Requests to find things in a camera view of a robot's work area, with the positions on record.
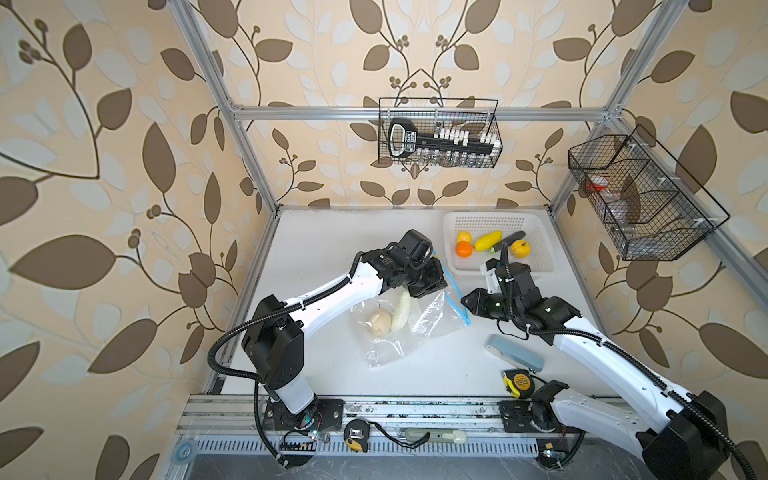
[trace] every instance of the plastic bag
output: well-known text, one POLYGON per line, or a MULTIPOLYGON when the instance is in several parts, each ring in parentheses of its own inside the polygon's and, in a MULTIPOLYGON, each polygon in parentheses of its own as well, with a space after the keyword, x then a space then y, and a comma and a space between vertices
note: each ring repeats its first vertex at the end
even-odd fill
POLYGON ((358 343, 366 350, 371 367, 381 366, 413 353, 429 338, 435 338, 469 325, 466 309, 461 305, 461 293, 450 273, 443 269, 448 286, 420 299, 410 298, 411 309, 407 326, 384 336, 372 333, 371 316, 379 308, 394 315, 403 288, 387 290, 375 299, 353 306, 353 328, 358 343))

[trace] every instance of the wire basket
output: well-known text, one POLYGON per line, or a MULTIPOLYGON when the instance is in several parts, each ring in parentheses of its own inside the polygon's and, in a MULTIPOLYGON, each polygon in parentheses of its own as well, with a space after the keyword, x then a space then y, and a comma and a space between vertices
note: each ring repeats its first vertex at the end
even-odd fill
POLYGON ((493 168, 504 148, 497 106, 497 100, 479 98, 380 98, 379 158, 493 168))
POLYGON ((641 125, 630 135, 603 135, 571 148, 568 168, 623 260, 677 260, 730 218, 641 125), (674 173, 656 163, 652 147, 669 156, 674 173), (705 212, 701 200, 717 212, 705 212))

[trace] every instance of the white radish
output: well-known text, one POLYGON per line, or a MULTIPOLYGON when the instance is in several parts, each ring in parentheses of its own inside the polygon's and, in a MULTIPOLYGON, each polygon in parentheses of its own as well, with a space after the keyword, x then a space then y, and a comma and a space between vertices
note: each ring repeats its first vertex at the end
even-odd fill
POLYGON ((383 308, 371 315, 371 332, 374 336, 384 336, 392 328, 392 315, 383 308))
POLYGON ((395 315, 392 316, 392 331, 397 333, 408 323, 408 317, 411 314, 411 296, 408 290, 403 290, 400 294, 400 300, 395 308, 395 315))

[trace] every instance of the tape measure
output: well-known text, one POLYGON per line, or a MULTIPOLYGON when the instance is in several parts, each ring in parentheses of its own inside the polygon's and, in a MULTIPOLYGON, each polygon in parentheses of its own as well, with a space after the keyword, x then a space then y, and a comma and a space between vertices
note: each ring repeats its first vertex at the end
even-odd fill
POLYGON ((368 437, 371 425, 361 419, 354 419, 344 428, 344 443, 355 452, 368 452, 368 437))
POLYGON ((504 385, 507 387, 507 391, 512 394, 516 399, 527 399, 533 395, 535 386, 533 379, 528 374, 528 371, 520 370, 505 370, 504 385))

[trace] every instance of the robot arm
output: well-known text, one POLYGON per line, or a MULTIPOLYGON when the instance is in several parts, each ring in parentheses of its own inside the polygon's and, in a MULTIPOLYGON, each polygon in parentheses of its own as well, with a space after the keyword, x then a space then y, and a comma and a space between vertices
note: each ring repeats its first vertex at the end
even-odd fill
POLYGON ((416 230, 398 243, 359 253, 353 271, 311 292, 283 302, 275 296, 261 300, 254 318, 272 318, 253 321, 243 335, 243 351, 271 396, 296 417, 304 417, 316 398, 301 373, 305 338, 344 310, 398 286, 407 286, 415 298, 445 288, 432 243, 416 230))
POLYGON ((536 428, 548 432, 566 425, 595 434, 643 459, 660 480, 707 479, 729 452, 746 462, 727 438, 720 400, 708 392, 692 395, 610 342, 563 299, 542 298, 530 267, 509 263, 503 252, 501 261, 494 260, 499 288, 476 289, 462 304, 475 315, 511 321, 526 339, 540 336, 589 368, 634 409, 619 409, 552 381, 531 398, 536 428))

